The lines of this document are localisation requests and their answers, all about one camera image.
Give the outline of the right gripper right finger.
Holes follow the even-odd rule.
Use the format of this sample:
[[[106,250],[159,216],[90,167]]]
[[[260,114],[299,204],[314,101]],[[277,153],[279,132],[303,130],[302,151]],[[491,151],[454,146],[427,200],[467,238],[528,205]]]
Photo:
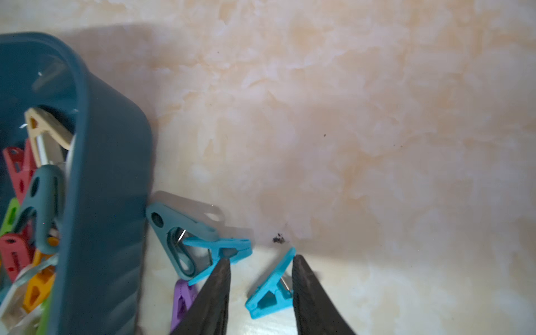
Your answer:
[[[298,334],[355,334],[302,255],[293,259],[292,280]]]

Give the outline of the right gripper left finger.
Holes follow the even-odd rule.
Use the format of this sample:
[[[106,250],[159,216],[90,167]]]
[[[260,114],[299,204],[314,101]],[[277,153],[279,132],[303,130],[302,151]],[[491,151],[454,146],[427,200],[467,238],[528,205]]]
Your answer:
[[[225,334],[231,271],[228,259],[220,260],[198,291],[193,305],[172,334]]]

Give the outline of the dark teal clothespin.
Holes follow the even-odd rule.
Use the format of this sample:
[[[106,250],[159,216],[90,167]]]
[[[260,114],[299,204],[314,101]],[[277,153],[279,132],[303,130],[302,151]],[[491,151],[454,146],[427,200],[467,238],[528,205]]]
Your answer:
[[[204,241],[217,241],[220,239],[217,230],[162,202],[150,204],[145,213],[180,279],[192,279],[197,273],[196,265],[180,237],[185,233]]]

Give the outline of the orange clothespin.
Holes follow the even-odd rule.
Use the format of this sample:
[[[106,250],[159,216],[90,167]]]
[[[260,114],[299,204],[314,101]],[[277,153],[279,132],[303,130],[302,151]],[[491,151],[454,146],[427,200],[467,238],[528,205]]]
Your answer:
[[[59,239],[49,237],[47,241],[54,247],[58,247]],[[36,249],[33,255],[32,265],[34,267],[40,265],[43,261],[52,257],[52,254],[43,254]],[[42,304],[49,296],[55,280],[55,265],[50,265],[31,276],[28,282],[27,291],[23,300],[23,308],[26,312],[32,312],[38,305]]]

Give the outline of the crimson clothespin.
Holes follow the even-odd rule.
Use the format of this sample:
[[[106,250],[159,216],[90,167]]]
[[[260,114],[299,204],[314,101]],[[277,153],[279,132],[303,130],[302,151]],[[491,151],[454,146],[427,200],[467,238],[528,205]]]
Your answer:
[[[1,236],[1,262],[12,283],[25,267],[32,264],[33,256],[34,248],[22,235]]]

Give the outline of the beige clothespin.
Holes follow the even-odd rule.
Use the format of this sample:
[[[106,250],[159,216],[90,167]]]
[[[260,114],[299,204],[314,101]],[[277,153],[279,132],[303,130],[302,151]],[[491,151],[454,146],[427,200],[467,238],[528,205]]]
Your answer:
[[[25,112],[25,121],[36,165],[64,165],[64,151],[71,150],[73,134],[52,114],[38,107]]]

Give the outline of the pink clothespin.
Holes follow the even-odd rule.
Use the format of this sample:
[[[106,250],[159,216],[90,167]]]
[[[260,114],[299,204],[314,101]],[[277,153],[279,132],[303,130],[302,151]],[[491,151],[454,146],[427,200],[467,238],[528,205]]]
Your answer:
[[[25,196],[34,173],[37,170],[34,154],[29,139],[25,140],[25,147],[7,147],[2,151],[8,175],[19,203],[24,202]]]

